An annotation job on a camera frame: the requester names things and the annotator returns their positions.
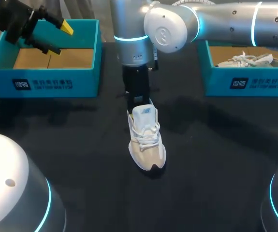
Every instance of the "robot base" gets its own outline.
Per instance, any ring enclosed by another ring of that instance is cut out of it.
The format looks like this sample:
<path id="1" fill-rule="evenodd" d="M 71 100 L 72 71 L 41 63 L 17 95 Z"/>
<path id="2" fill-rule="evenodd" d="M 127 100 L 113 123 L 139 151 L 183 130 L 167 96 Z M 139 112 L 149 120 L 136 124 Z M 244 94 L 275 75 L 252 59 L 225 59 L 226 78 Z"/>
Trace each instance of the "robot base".
<path id="1" fill-rule="evenodd" d="M 65 232 L 66 211 L 24 150 L 0 135 L 0 232 Z"/>

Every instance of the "white dome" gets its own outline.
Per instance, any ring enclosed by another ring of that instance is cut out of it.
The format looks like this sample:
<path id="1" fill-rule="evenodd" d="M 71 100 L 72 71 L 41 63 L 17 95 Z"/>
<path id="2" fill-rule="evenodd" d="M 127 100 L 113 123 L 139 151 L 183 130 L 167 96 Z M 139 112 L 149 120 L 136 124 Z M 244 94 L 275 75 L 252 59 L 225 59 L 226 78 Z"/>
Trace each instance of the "white dome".
<path id="1" fill-rule="evenodd" d="M 24 150 L 13 140 L 0 135 L 0 221 L 20 199 L 29 174 Z"/>

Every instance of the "yellow object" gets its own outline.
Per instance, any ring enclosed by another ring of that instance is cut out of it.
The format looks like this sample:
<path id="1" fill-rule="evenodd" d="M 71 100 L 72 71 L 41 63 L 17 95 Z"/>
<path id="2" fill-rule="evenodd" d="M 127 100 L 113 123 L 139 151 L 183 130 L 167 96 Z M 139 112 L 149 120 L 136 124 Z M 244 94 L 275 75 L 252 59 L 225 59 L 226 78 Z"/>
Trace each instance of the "yellow object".
<path id="1" fill-rule="evenodd" d="M 73 35 L 73 29 L 70 27 L 70 25 L 67 23 L 66 19 L 63 21 L 62 26 L 60 28 L 62 31 L 69 35 Z"/>
<path id="2" fill-rule="evenodd" d="M 47 55 L 58 55 L 58 56 L 60 56 L 60 54 L 52 52 L 51 50 L 48 50 L 48 52 L 47 52 Z"/>

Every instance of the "shoe tongue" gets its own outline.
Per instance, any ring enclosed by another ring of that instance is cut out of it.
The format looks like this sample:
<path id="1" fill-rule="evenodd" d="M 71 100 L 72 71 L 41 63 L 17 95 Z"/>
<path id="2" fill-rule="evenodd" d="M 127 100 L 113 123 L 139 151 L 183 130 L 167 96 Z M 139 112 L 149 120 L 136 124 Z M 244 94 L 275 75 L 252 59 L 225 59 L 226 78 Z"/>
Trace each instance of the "shoe tongue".
<path id="1" fill-rule="evenodd" d="M 262 55 L 260 57 L 257 58 L 257 60 L 255 60 L 255 62 L 263 62 L 263 61 L 268 61 L 269 64 L 272 63 L 273 61 L 273 55 L 272 54 L 265 54 L 265 55 Z"/>
<path id="2" fill-rule="evenodd" d="M 132 110 L 135 129 L 141 132 L 143 128 L 156 126 L 156 108 L 153 105 L 140 105 Z"/>

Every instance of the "cardboard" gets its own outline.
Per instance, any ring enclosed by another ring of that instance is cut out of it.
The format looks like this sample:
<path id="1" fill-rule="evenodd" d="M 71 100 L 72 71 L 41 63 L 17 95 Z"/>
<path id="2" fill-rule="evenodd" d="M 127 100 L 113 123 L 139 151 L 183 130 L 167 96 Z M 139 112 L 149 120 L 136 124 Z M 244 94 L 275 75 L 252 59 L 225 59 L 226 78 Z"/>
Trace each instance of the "cardboard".
<path id="1" fill-rule="evenodd" d="M 229 47 L 229 46 L 210 46 L 210 52 L 214 65 L 228 61 L 233 56 L 239 56 L 245 52 L 248 56 L 260 56 L 263 54 L 272 54 L 274 58 L 278 58 L 278 52 L 272 51 L 264 47 Z"/>
<path id="2" fill-rule="evenodd" d="M 46 55 L 39 49 L 21 48 L 13 69 L 88 69 L 93 56 L 93 49 L 63 49 L 60 55 Z"/>
<path id="3" fill-rule="evenodd" d="M 64 49 L 60 56 L 52 55 L 49 69 L 90 69 L 94 57 L 93 49 Z"/>
<path id="4" fill-rule="evenodd" d="M 36 48 L 21 48 L 13 69 L 47 69 L 50 56 Z"/>

